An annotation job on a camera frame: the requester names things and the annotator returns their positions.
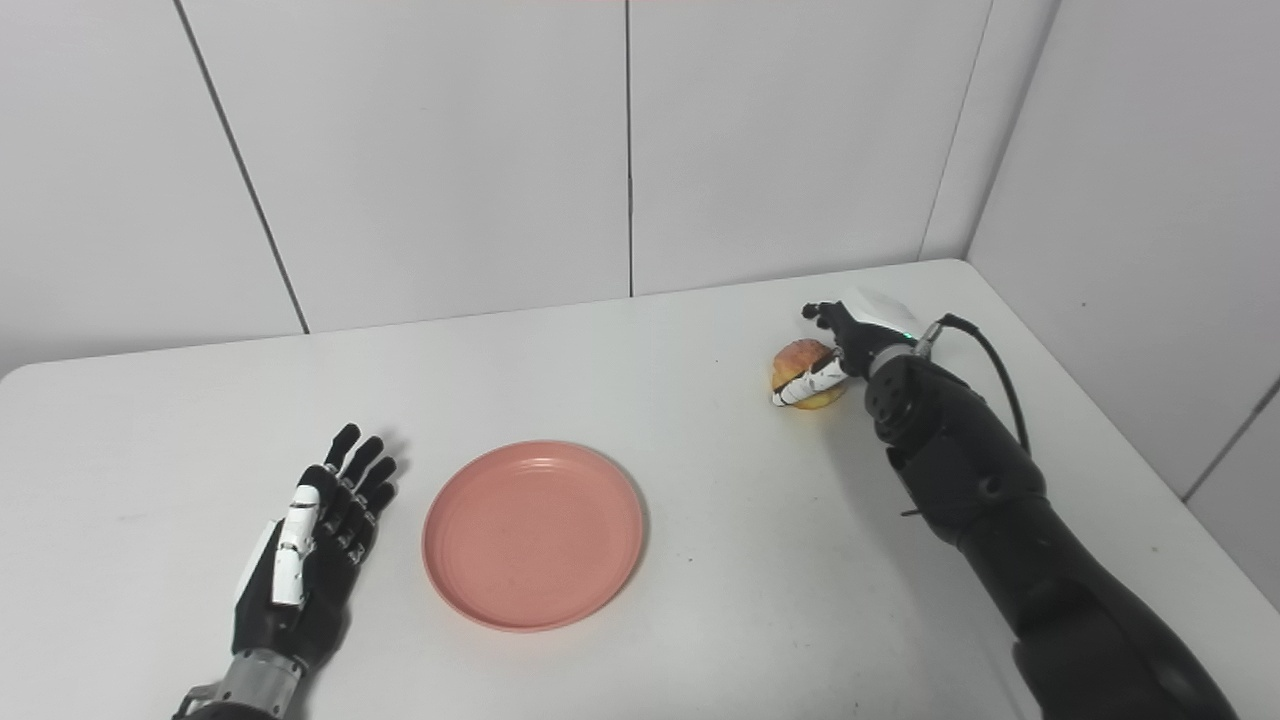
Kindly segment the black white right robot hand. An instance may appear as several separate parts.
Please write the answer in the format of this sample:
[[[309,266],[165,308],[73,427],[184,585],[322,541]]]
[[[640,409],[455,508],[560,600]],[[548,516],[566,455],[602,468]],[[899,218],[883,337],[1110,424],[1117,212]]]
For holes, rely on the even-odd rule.
[[[905,305],[876,290],[805,304],[800,314],[828,331],[832,343],[797,340],[776,354],[771,375],[776,407],[831,405],[851,380],[868,380],[882,359],[915,348],[923,336],[923,324]]]

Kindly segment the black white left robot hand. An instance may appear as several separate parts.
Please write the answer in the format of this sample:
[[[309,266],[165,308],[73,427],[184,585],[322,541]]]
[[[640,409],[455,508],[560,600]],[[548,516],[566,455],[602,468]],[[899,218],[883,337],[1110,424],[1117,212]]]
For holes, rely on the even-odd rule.
[[[393,502],[396,459],[379,436],[343,427],[306,468],[262,537],[236,602],[232,650],[268,650],[305,671],[337,652],[349,601]]]

